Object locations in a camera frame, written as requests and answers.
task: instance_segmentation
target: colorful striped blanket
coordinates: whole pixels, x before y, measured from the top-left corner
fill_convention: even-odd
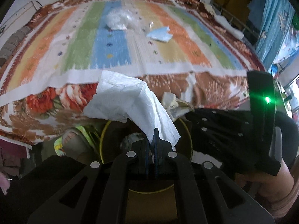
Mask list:
[[[136,28],[107,27],[106,15],[119,8],[134,14]],[[82,110],[103,69],[146,81],[159,99],[167,91],[215,108],[236,107],[246,98],[246,72],[263,69],[194,0],[61,0],[28,25],[0,70],[0,135],[27,143],[90,124]],[[164,26],[173,34],[168,43],[146,37]]]

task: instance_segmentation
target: metal screw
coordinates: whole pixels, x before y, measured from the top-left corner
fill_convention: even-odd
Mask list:
[[[169,152],[168,153],[168,156],[171,157],[171,158],[175,158],[175,157],[177,157],[177,155],[178,154],[176,152]]]
[[[213,164],[212,164],[211,162],[206,161],[206,162],[204,163],[204,168],[206,168],[206,169],[211,169],[212,167],[213,167]]]
[[[90,167],[91,168],[98,168],[100,166],[100,163],[98,161],[93,161],[91,164],[90,164]]]
[[[135,156],[136,156],[136,152],[134,151],[127,152],[127,157],[135,157]]]

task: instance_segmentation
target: green object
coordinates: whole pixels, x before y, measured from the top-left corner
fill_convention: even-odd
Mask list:
[[[292,24],[293,24],[295,30],[299,30],[299,17],[297,15],[297,13],[295,13],[295,15],[293,17]]]
[[[269,104],[271,102],[271,98],[265,97],[265,101],[267,102],[267,104]]]

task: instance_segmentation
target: green light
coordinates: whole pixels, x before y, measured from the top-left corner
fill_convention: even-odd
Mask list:
[[[271,102],[271,98],[265,97],[265,101],[267,102],[267,104],[269,104]]]

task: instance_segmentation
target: maroon fabric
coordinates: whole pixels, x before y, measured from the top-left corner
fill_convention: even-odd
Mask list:
[[[26,147],[24,146],[16,145],[0,139],[0,148],[2,148],[3,150],[5,150],[5,152],[13,156],[19,158],[27,157]]]

